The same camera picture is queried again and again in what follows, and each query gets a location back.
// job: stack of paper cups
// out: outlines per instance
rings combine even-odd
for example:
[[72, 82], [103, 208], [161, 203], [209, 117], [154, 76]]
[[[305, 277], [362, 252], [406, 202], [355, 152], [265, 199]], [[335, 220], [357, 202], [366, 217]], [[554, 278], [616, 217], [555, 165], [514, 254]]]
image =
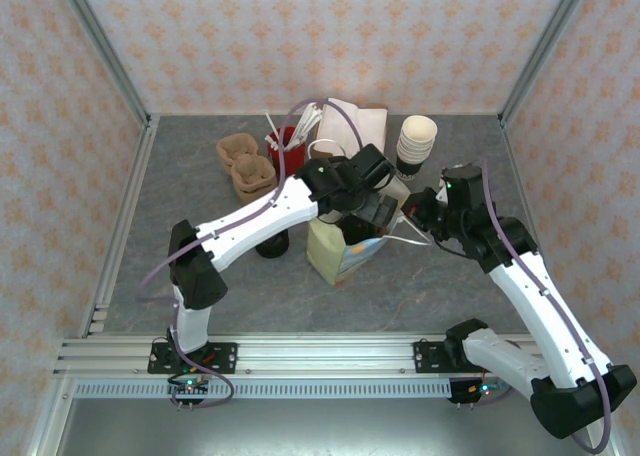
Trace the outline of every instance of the stack of paper cups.
[[396, 168], [401, 179], [415, 178], [431, 153], [437, 132], [436, 123], [426, 116], [409, 116], [404, 120], [396, 147]]

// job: black cup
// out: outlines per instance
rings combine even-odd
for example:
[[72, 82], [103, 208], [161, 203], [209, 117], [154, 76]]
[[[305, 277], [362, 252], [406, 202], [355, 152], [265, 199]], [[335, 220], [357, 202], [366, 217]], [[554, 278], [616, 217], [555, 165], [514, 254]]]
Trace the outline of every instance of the black cup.
[[396, 169], [398, 170], [398, 173], [400, 173], [398, 176], [400, 176], [400, 178], [404, 176], [405, 179], [413, 179], [418, 171], [420, 171], [422, 163], [424, 163], [424, 161], [420, 161], [419, 163], [407, 163], [400, 159], [400, 156], [397, 156]]

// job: gray marble surface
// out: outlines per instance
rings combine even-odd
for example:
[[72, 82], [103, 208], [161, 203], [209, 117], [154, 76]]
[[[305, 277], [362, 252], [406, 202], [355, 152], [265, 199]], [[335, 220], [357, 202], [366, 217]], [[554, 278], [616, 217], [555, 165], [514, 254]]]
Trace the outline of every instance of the gray marble surface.
[[[281, 118], [275, 118], [276, 124]], [[438, 136], [429, 159], [408, 186], [436, 186], [445, 165], [489, 161], [498, 213], [525, 221], [513, 170], [493, 116], [433, 116]], [[385, 154], [395, 162], [395, 143], [404, 116], [388, 120]], [[240, 207], [231, 178], [222, 169], [215, 144], [229, 134], [248, 132], [261, 141], [264, 116], [163, 116], [120, 265], [105, 331], [163, 332], [166, 304], [139, 304], [134, 292], [145, 274], [167, 256], [172, 226], [196, 225]], [[307, 225], [289, 230], [291, 246], [276, 260], [255, 251], [224, 271], [229, 286], [214, 306], [209, 329], [228, 331], [425, 331], [442, 332], [468, 318], [486, 321], [498, 332], [524, 325], [506, 297], [477, 263], [399, 241], [387, 244], [338, 288], [329, 286], [305, 258]], [[394, 234], [414, 238], [406, 227]], [[149, 293], [169, 292], [168, 270]]]

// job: red cup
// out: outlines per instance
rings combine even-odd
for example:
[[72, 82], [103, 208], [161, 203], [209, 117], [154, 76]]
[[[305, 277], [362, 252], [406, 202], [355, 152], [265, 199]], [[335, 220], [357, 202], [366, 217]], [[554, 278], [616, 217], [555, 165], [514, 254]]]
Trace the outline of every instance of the red cup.
[[[293, 136], [293, 132], [295, 131], [295, 126], [287, 126], [284, 130], [284, 146], [289, 143], [291, 136]], [[275, 142], [278, 142], [278, 134], [271, 133], [270, 136], [273, 138]], [[304, 148], [305, 145], [302, 143], [297, 148], [292, 149], [291, 151], [284, 152], [284, 174], [285, 176], [291, 176], [298, 169], [300, 169], [304, 165]], [[271, 149], [271, 145], [267, 144], [267, 151], [269, 152], [269, 157], [273, 162], [273, 167], [276, 168], [276, 174], [278, 177], [280, 176], [280, 159], [279, 159], [279, 151]]]

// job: patterned wallpaper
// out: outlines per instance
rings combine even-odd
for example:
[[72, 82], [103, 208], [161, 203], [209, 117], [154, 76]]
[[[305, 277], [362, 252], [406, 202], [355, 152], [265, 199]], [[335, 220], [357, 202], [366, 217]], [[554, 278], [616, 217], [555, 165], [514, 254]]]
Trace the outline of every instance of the patterned wallpaper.
[[497, 113], [559, 0], [89, 0], [150, 112]]
[[[583, 0], [508, 132], [556, 283], [640, 375], [640, 0]], [[635, 448], [639, 393], [619, 410]]]
[[26, 454], [140, 127], [65, 0], [0, 0], [0, 454]]

